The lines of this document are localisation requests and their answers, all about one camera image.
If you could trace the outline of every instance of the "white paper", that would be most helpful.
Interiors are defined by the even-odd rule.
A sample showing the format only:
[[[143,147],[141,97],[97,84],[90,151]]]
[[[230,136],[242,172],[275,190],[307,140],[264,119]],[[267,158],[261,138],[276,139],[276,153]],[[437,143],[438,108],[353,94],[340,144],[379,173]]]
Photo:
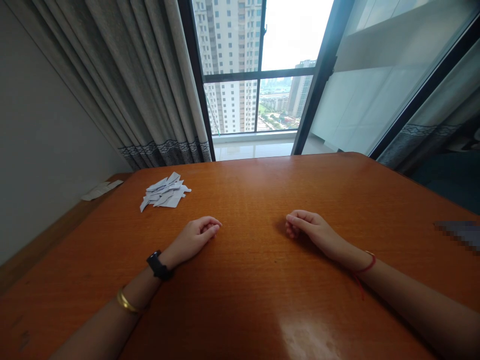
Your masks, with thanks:
[[[168,178],[168,180],[166,181],[167,185],[173,183],[173,182],[176,182],[180,180],[180,174],[177,174],[175,171],[170,175],[170,177]]]
[[[182,186],[182,184],[184,183],[184,181],[176,181],[174,182],[172,185],[170,185],[168,188],[170,190],[176,190],[176,189],[180,189],[180,187]]]
[[[116,180],[114,182],[112,182],[110,185],[106,185],[108,188],[110,189],[115,189],[118,185],[122,184],[123,181],[122,180]]]
[[[162,187],[163,185],[165,185],[167,183],[167,178],[164,178],[162,180],[160,180],[159,182],[157,182],[156,184],[153,184],[152,186],[148,187],[146,190],[147,191],[155,191],[157,190],[158,188]]]
[[[80,199],[84,201],[92,201],[93,199],[101,197],[103,194],[108,193],[110,190],[112,190],[110,187],[104,184],[109,184],[109,182],[102,182],[96,187],[94,187],[92,190],[90,190],[87,194],[83,195],[80,197]]]
[[[174,194],[168,199],[167,202],[163,203],[160,206],[165,208],[176,208],[181,198],[182,198],[182,193]]]
[[[147,205],[149,204],[149,198],[147,196],[143,197],[143,202],[140,205],[140,212],[143,213]]]
[[[153,204],[155,208],[176,208],[180,200],[186,197],[184,193],[192,191],[184,185],[184,180],[180,180],[180,177],[180,174],[173,172],[168,178],[148,187],[140,205],[140,211],[143,212],[148,204]]]

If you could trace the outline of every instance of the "hand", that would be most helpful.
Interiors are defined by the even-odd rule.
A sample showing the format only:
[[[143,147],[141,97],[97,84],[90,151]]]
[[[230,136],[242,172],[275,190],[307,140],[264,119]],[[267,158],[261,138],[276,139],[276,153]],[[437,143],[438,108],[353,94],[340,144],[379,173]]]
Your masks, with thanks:
[[[209,240],[217,236],[222,223],[211,216],[190,221],[158,257],[169,270],[193,258]]]
[[[303,231],[328,258],[335,261],[340,261],[352,247],[332,229],[323,217],[314,212],[292,211],[286,216],[285,227],[286,233],[291,239],[297,238],[300,231]]]

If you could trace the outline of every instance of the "red string bracelet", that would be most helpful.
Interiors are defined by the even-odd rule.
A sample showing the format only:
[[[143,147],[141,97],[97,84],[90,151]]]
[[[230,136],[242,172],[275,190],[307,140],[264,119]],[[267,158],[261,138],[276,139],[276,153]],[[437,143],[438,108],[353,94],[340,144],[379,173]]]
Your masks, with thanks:
[[[366,253],[369,253],[371,255],[371,263],[370,265],[368,265],[366,268],[362,269],[362,270],[358,270],[358,271],[353,271],[351,270],[351,274],[353,275],[353,277],[355,278],[357,284],[358,284],[358,287],[360,288],[360,293],[361,293],[361,300],[362,301],[365,301],[365,295],[364,295],[364,288],[362,287],[362,283],[360,282],[359,278],[357,277],[357,274],[360,274],[360,273],[364,273],[368,270],[370,270],[371,268],[374,267],[375,263],[377,262],[377,258],[375,257],[375,254],[371,253],[370,251],[365,251]]]

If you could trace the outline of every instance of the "curtain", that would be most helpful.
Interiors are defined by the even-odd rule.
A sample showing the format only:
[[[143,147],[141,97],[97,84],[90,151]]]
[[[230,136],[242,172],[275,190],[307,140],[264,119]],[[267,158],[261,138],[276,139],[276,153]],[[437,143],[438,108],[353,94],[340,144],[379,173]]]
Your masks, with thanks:
[[[401,173],[438,149],[479,114],[480,40],[443,79],[377,161]]]
[[[5,2],[132,169],[211,161],[175,0]]]

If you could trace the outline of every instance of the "watch strap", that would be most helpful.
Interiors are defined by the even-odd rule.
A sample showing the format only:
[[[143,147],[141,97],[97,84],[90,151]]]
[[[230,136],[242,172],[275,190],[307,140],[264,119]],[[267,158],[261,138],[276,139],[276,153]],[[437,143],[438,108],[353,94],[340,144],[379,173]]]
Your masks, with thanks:
[[[162,252],[160,250],[155,251],[146,259],[146,262],[152,269],[153,276],[161,279],[162,281],[168,281],[172,278],[174,272],[169,270],[165,265],[160,262],[159,255],[161,253]]]

